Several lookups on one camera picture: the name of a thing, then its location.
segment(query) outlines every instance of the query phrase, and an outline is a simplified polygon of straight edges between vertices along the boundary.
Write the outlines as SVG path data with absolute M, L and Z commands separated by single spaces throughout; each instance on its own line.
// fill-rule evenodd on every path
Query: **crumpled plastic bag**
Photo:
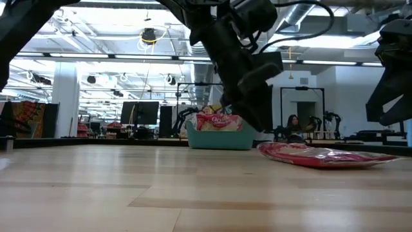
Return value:
M 314 168 L 370 167 L 398 158 L 381 153 L 312 148 L 304 144 L 277 142 L 261 143 L 257 149 L 262 155 L 272 160 Z

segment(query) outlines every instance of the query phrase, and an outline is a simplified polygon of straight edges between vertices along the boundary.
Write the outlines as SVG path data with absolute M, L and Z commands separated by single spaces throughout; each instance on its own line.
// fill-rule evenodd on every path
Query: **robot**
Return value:
M 341 117 L 337 115 L 336 113 L 326 111 L 323 115 L 323 118 L 325 122 L 330 122 L 330 123 L 332 123 L 333 119 L 335 119 L 336 127 L 335 127 L 335 131 L 333 134 L 335 135 L 335 139 L 337 140 L 341 139 L 341 133 L 339 131 L 339 126 L 341 125 L 341 121 L 342 121 Z
M 37 33 L 37 31 L 61 6 L 80 0 L 7 0 L 0 17 L 0 90 L 7 83 L 8 64 Z M 257 131 L 273 131 L 272 87 L 265 81 L 283 71 L 279 52 L 266 52 L 264 46 L 254 53 L 257 39 L 273 27 L 277 20 L 277 8 L 296 4 L 321 6 L 329 13 L 328 27 L 319 33 L 284 40 L 309 39 L 327 32 L 333 25 L 333 12 L 318 1 L 294 1 L 273 4 L 270 0 L 157 0 L 166 6 L 185 26 L 191 29 L 190 44 L 202 42 L 215 71 L 223 83 L 222 106 L 231 105 Z M 211 15 L 211 7 L 217 7 L 217 15 Z M 408 91 L 411 62 L 411 21 L 397 19 L 380 32 L 380 46 L 376 55 L 386 67 L 385 74 L 371 96 L 366 108 L 369 121 L 382 125 L 393 124 L 412 118 L 412 100 Z M 249 38 L 250 44 L 239 40 Z M 403 98 L 387 113 L 383 104 L 403 95 Z

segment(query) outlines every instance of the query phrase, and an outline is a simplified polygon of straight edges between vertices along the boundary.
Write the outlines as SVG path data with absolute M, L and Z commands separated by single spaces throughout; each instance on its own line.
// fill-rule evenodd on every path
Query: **colorful artwork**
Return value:
M 28 101 L 12 104 L 14 119 L 27 123 L 29 126 L 32 127 L 32 129 L 33 127 L 35 127 L 33 129 L 35 130 L 32 136 L 33 138 L 41 138 L 43 135 L 43 116 L 45 106 L 46 105 L 43 103 Z M 20 124 L 16 124 L 15 126 L 17 128 L 21 127 Z M 16 135 L 17 138 L 27 138 L 29 136 L 30 135 L 25 135 L 21 133 L 17 133 Z

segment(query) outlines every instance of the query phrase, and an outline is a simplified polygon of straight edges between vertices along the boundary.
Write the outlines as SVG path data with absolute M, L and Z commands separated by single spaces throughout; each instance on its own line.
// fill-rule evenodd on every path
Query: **pillar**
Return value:
M 76 63 L 56 63 L 52 103 L 59 104 L 55 138 L 77 136 L 81 75 Z
M 412 119 L 406 121 L 407 146 L 412 147 Z

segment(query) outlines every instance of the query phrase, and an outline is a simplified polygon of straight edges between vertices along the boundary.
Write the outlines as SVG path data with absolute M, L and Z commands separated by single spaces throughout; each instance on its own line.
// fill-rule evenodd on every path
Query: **monitor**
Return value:
M 123 102 L 120 123 L 139 125 L 156 125 L 159 102 Z

